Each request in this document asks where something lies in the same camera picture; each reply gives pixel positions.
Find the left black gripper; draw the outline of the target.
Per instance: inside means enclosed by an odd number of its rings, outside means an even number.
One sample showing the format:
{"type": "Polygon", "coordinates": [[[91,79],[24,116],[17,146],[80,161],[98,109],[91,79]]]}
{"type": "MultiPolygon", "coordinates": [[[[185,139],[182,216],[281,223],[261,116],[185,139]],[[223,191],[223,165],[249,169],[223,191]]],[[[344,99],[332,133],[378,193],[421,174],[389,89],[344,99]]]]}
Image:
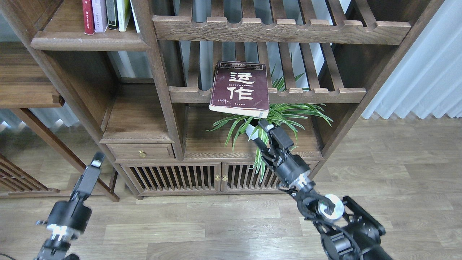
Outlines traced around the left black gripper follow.
{"type": "Polygon", "coordinates": [[[71,201],[59,201],[53,206],[47,219],[47,228],[52,227],[52,225],[67,226],[84,233],[92,210],[85,206],[82,201],[91,195],[101,173],[104,158],[104,153],[95,153],[91,163],[85,168],[75,184],[70,196],[71,201]]]}

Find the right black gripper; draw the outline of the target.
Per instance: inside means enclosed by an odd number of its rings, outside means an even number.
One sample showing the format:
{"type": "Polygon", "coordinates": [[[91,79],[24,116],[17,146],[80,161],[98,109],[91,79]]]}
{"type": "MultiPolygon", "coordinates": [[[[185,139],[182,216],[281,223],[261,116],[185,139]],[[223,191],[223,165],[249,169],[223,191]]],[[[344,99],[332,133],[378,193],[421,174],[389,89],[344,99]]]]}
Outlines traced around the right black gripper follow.
{"type": "Polygon", "coordinates": [[[266,163],[284,187],[311,187],[310,167],[299,155],[293,155],[288,151],[294,146],[294,142],[285,130],[271,125],[267,120],[259,120],[258,124],[266,135],[254,140],[257,146],[256,158],[266,163]]]}

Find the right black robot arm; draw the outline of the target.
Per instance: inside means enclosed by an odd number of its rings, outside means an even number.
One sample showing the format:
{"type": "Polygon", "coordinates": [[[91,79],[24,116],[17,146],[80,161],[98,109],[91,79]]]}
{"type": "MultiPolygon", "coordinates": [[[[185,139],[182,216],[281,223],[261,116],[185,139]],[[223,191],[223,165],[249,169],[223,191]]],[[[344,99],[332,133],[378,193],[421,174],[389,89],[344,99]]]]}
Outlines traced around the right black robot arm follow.
{"type": "Polygon", "coordinates": [[[269,139],[269,144],[254,139],[262,160],[279,178],[278,189],[292,197],[305,220],[313,223],[328,259],[390,260],[380,245],[383,225],[349,196],[340,199],[319,194],[309,178],[310,167],[290,152],[294,143],[287,133],[267,120],[261,120],[259,126],[269,139]]]}

